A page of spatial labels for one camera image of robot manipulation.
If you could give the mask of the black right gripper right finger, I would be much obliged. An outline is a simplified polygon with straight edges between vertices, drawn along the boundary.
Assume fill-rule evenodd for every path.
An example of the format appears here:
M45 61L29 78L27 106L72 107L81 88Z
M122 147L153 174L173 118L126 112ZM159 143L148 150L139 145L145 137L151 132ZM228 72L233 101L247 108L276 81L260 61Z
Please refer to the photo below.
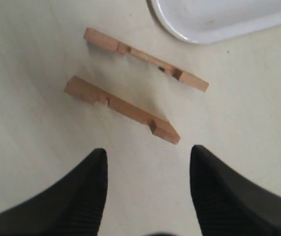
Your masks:
M281 236L281 197L202 145L190 154L190 193L204 236Z

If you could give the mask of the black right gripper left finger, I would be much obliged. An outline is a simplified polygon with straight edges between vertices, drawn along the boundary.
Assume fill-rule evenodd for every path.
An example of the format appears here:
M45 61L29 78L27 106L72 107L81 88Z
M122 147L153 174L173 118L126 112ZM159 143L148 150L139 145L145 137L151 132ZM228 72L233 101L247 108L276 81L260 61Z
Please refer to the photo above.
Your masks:
M55 184L0 212L0 236L96 236L107 191L107 153L96 148Z

